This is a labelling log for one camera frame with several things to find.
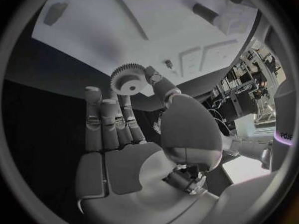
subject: robot finger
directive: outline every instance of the robot finger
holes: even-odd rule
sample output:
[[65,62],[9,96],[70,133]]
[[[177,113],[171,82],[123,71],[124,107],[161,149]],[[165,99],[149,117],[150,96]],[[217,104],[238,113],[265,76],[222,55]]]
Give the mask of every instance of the robot finger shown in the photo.
[[115,127],[115,117],[118,111],[116,100],[106,99],[99,104],[101,120],[103,144],[105,150],[115,150],[119,148],[119,141]]
[[117,98],[117,94],[110,91],[110,98],[117,102],[117,113],[115,117],[115,127],[117,131],[117,136],[120,144],[120,149],[133,142],[133,137],[131,135],[128,124],[126,123],[123,113]]
[[129,126],[133,137],[133,143],[141,144],[146,143],[145,136],[141,131],[136,118],[134,116],[130,96],[119,96],[119,103],[123,112],[124,119]]
[[98,87],[85,88],[86,124],[85,124],[85,149],[88,152],[103,149],[101,119],[98,103],[102,100],[102,92]]

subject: spur gear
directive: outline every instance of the spur gear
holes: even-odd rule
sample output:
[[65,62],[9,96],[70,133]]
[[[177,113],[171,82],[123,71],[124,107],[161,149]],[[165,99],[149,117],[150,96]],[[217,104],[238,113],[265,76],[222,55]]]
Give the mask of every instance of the spur gear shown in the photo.
[[118,67],[111,74],[111,89],[122,96],[136,95],[148,84],[144,70],[143,66],[135,63]]

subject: purple light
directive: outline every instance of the purple light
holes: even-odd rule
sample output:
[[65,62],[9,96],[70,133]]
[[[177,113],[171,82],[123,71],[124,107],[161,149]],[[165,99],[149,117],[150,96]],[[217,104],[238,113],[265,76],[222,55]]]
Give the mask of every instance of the purple light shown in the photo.
[[278,132],[274,133],[274,139],[276,139],[280,143],[283,143],[283,144],[286,144],[286,145],[289,145],[289,146],[293,145],[292,140],[284,139],[284,138],[280,137]]

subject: gear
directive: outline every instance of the gear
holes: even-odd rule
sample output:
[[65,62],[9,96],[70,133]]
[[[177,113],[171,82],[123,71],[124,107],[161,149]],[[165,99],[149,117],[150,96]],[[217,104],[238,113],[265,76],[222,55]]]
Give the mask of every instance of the gear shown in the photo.
[[135,63],[118,67],[111,74],[111,89],[122,96],[136,95],[148,84],[144,70],[143,66]]

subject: wire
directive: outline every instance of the wire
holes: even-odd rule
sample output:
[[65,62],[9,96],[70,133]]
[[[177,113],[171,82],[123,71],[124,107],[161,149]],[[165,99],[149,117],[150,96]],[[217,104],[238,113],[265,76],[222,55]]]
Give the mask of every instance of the wire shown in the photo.
[[222,117],[222,115],[215,109],[208,109],[208,111],[214,111],[216,112],[217,114],[219,114],[219,116],[221,117],[222,120],[224,120],[224,118]]
[[218,118],[214,118],[215,120],[217,120],[217,121],[219,121],[219,122],[221,122],[225,127],[226,127],[226,129],[229,131],[229,133],[232,135],[232,136],[235,136],[234,134],[233,134],[233,132],[232,131],[230,131],[230,129],[228,128],[228,126],[224,123],[224,122],[222,122],[220,119],[218,119]]

